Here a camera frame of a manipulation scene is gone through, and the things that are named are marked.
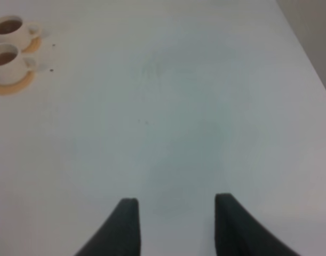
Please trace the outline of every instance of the white table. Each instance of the white table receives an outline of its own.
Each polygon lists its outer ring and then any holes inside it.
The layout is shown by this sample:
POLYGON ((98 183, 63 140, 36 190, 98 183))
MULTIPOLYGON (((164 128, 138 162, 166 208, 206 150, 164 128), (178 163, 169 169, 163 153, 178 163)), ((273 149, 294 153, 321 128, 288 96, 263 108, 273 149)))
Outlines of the white table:
POLYGON ((8 13, 46 31, 35 81, 0 97, 0 256, 74 255, 123 197, 143 256, 214 256, 223 192, 326 256, 326 91, 274 1, 0 0, 8 13))

